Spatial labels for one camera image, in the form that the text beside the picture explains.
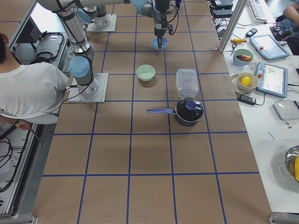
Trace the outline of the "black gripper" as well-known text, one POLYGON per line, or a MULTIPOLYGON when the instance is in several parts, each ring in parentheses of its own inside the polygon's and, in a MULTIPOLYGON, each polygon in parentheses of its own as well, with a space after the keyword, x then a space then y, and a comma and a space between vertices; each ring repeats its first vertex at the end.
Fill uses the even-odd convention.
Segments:
POLYGON ((174 34, 173 25, 167 21, 167 12, 157 11, 153 9, 153 18, 154 18, 154 33, 157 37, 157 46, 158 49, 162 48, 162 37, 166 32, 169 35, 174 34))

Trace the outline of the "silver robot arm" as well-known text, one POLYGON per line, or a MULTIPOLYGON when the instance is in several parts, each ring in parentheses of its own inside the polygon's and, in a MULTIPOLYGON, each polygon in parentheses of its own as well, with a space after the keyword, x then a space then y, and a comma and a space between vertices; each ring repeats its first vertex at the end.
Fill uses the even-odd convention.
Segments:
POLYGON ((85 23, 95 18, 105 18, 106 5, 131 4, 139 15, 154 19, 154 33, 157 48, 163 49, 165 32, 173 35, 173 26, 167 21, 169 0, 39 0, 38 3, 47 10, 57 14, 72 45, 74 53, 88 52, 91 45, 79 25, 78 16, 85 23))
POLYGON ((90 23, 94 19, 109 23, 106 0, 40 0, 46 9, 57 14, 71 43, 74 57, 70 60, 69 69, 77 83, 78 91, 85 97, 105 94, 107 74, 93 72, 94 48, 84 34, 80 20, 90 23))

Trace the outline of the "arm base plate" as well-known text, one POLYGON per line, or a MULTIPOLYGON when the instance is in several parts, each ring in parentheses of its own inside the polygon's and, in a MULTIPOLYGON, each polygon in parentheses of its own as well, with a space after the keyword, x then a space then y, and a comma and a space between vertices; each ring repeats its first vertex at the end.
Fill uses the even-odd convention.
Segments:
POLYGON ((73 78, 72 85, 77 87, 71 88, 68 96, 68 103, 104 103, 106 98, 108 73, 94 73, 93 81, 87 87, 77 84, 73 78))
POLYGON ((87 32, 114 32, 116 22, 116 14, 106 14, 102 17, 96 17, 87 25, 87 32))

